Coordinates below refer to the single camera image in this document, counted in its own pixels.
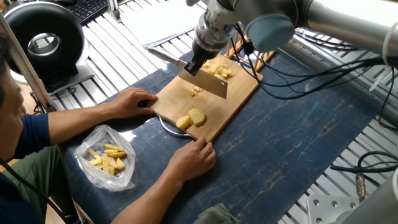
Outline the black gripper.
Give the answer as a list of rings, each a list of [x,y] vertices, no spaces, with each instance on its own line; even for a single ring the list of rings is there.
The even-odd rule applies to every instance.
[[[194,56],[184,69],[191,75],[196,75],[199,69],[210,70],[215,57],[226,47],[233,29],[234,24],[221,23],[221,29],[217,29],[205,20],[199,20],[195,28]]]

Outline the person's left hand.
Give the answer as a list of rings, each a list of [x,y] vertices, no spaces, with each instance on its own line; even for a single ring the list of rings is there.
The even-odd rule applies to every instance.
[[[139,101],[156,101],[157,96],[141,88],[130,87],[121,91],[113,100],[104,105],[107,119],[124,119],[133,116],[152,114],[148,107],[140,107]]]

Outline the person's right hand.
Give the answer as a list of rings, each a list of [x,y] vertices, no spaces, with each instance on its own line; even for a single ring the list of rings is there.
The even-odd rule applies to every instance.
[[[199,138],[176,150],[165,169],[165,175],[169,180],[183,184],[214,168],[215,162],[216,152],[212,142],[206,143]]]

